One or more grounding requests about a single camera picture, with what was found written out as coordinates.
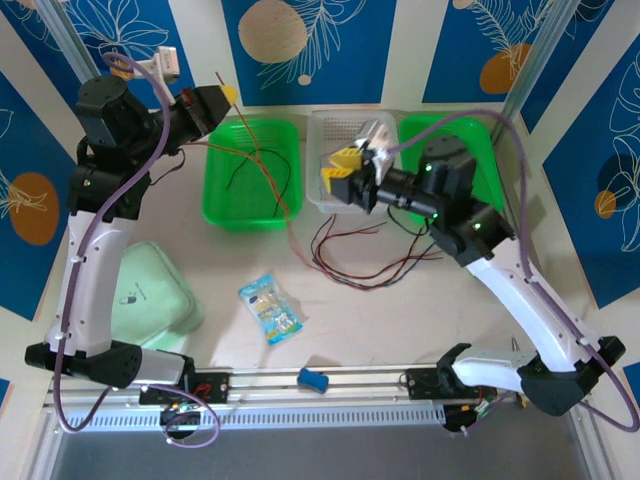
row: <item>white mesh basket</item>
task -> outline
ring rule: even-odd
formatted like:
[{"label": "white mesh basket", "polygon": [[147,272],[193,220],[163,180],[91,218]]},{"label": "white mesh basket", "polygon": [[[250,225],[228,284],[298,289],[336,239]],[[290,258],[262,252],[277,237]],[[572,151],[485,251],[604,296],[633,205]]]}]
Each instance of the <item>white mesh basket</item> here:
[{"label": "white mesh basket", "polygon": [[[307,198],[323,213],[364,213],[356,205],[345,205],[324,187],[323,167],[331,167],[329,155],[353,145],[362,124],[368,120],[379,120],[389,129],[389,138],[398,143],[396,121],[387,112],[377,110],[332,110],[314,112],[307,122]],[[399,166],[399,157],[395,159]],[[384,213],[387,207],[376,205],[371,213]]]}]

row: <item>blue sponge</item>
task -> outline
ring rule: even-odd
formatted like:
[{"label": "blue sponge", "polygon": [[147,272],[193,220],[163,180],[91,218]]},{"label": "blue sponge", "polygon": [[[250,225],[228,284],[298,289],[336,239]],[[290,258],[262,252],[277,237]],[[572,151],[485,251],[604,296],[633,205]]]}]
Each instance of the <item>blue sponge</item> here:
[{"label": "blue sponge", "polygon": [[301,368],[298,374],[298,385],[310,388],[318,393],[325,393],[329,387],[329,377],[312,372],[307,368]]}]

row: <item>snack bag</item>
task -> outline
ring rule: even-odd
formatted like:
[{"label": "snack bag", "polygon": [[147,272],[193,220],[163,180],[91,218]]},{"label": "snack bag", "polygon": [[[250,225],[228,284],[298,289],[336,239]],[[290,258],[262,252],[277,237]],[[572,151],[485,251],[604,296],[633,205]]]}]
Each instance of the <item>snack bag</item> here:
[{"label": "snack bag", "polygon": [[238,294],[262,325],[269,345],[284,340],[302,328],[302,323],[291,310],[271,274],[240,289]]}]

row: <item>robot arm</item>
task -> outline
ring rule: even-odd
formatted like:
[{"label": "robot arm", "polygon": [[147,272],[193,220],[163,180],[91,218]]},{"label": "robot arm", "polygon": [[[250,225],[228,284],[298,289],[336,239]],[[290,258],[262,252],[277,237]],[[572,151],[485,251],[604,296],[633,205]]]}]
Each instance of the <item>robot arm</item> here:
[{"label": "robot arm", "polygon": [[[74,109],[85,130],[77,150],[78,166],[70,182],[67,206],[69,250],[56,322],[43,343],[27,348],[27,364],[53,371],[63,338],[62,311],[71,269],[82,262],[66,333],[62,373],[104,385],[179,385],[190,391],[194,373],[189,357],[142,349],[111,337],[111,309],[120,261],[150,184],[142,177],[100,219],[89,247],[78,256],[80,241],[100,207],[138,172],[158,145],[162,113],[150,113],[116,76],[97,77],[80,89]],[[169,137],[163,153],[175,155],[181,145],[213,131],[235,102],[230,87],[186,88],[170,107]]]},{"label": "robot arm", "polygon": [[524,392],[551,415],[562,415],[582,400],[603,369],[544,301],[540,289],[579,322],[583,341],[599,346],[609,365],[622,356],[624,345],[616,337],[599,337],[582,323],[535,268],[535,283],[527,278],[514,232],[493,207],[471,194],[476,160],[464,144],[453,136],[433,138],[425,145],[416,174],[388,168],[387,162],[382,178],[380,162],[374,161],[378,152],[367,142],[360,145],[358,167],[340,168],[338,154],[332,161],[338,168],[323,169],[330,192],[367,212],[383,202],[425,217],[439,248],[498,297],[536,348],[500,352],[458,344],[437,364],[441,388],[453,393],[462,386],[484,385]]}]

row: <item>green bowl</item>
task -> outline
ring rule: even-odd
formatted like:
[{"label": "green bowl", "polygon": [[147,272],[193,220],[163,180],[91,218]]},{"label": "green bowl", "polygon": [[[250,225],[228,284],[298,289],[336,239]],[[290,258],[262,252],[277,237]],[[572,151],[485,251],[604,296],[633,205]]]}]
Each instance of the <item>green bowl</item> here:
[{"label": "green bowl", "polygon": [[[249,120],[260,146],[265,168],[293,219],[302,208],[300,141],[296,127],[285,120]],[[209,143],[252,153],[255,146],[240,121],[220,125]],[[255,162],[241,155],[209,148],[202,193],[202,215],[231,231],[272,230],[286,227],[285,215]]]},{"label": "green bowl", "polygon": [[[443,114],[418,113],[404,119],[398,129],[400,143],[406,142],[425,128],[445,118]],[[418,163],[422,156],[425,143],[430,138],[441,135],[456,135],[464,142],[469,152],[476,157],[478,165],[473,178],[473,195],[479,200],[490,204],[502,212],[504,198],[498,175],[496,157],[491,144],[491,136],[482,122],[469,117],[458,118],[444,127],[436,130],[424,140],[402,151],[402,168],[413,173],[418,171]],[[424,218],[417,214],[411,217],[416,223],[424,225]]]}]

